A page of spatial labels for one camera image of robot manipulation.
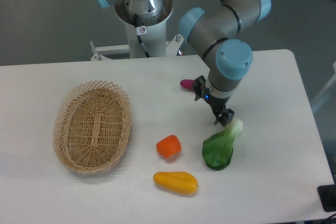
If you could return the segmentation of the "silver blue-capped robot arm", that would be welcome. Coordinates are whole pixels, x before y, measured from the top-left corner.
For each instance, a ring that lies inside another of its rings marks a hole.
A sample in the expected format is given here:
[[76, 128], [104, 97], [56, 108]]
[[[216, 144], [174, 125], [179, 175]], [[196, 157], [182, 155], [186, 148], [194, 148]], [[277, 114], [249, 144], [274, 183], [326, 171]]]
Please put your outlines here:
[[[101, 7], [114, 7], [124, 23], [131, 58], [166, 56], [166, 21], [172, 0], [97, 0]], [[197, 99], [212, 108], [216, 123], [229, 124], [235, 113], [226, 103], [253, 60], [251, 48], [235, 36], [259, 22], [271, 10], [271, 0], [220, 0], [220, 8], [207, 14], [197, 7], [179, 21], [178, 32], [209, 68], [207, 77], [192, 84]]]

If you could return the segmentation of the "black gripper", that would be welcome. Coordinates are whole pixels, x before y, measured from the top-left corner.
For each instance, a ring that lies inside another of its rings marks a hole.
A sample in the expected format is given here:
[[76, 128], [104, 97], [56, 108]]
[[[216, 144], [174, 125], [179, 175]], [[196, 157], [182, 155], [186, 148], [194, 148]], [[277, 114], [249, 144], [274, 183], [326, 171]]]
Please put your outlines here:
[[212, 109], [215, 115], [214, 125], [218, 123], [225, 127], [230, 124], [234, 118], [234, 111], [226, 107], [226, 103], [231, 98], [230, 94], [217, 94], [216, 90], [206, 88], [206, 79], [204, 76], [199, 76], [194, 79], [192, 91], [195, 94], [195, 101], [203, 99]]

